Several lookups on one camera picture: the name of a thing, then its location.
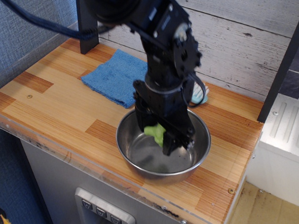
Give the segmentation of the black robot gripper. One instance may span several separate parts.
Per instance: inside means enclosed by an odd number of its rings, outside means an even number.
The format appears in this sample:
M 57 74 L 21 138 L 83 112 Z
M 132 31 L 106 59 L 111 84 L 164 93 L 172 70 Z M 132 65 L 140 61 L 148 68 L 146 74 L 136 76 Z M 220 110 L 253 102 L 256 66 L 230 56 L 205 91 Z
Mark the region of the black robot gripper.
M 135 80 L 135 113 L 138 127 L 143 132 L 147 126 L 161 124 L 163 134 L 163 154 L 170 156 L 179 147 L 188 148 L 193 142 L 195 129 L 188 115 L 188 103 L 191 101 L 194 82 L 183 81 L 170 91 L 155 92 L 146 82 Z

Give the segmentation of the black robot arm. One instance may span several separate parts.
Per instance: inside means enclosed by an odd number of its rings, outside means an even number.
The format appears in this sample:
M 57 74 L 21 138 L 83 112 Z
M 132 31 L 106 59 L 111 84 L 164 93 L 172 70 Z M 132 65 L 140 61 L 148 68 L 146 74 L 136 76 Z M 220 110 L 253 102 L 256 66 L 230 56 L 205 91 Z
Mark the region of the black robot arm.
M 188 13 L 176 0 L 83 1 L 105 29 L 123 24 L 140 35 L 147 73 L 133 82 L 139 128 L 159 124 L 165 129 L 165 155 L 187 148 L 195 133 L 188 107 L 202 56 Z

